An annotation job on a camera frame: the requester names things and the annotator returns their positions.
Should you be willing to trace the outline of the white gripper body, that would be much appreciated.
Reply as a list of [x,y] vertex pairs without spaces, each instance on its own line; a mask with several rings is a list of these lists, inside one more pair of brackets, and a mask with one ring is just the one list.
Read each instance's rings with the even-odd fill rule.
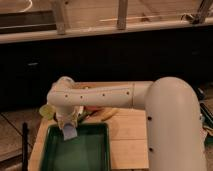
[[79,107],[57,107],[56,119],[60,129],[63,129],[66,124],[71,124],[74,127],[78,125]]

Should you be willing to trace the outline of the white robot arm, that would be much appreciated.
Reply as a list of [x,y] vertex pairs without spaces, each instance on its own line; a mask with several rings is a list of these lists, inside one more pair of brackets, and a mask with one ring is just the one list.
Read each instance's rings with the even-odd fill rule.
[[59,116],[76,106],[133,108],[146,112],[149,171],[207,171],[200,105],[177,77],[80,89],[60,78],[47,94]]

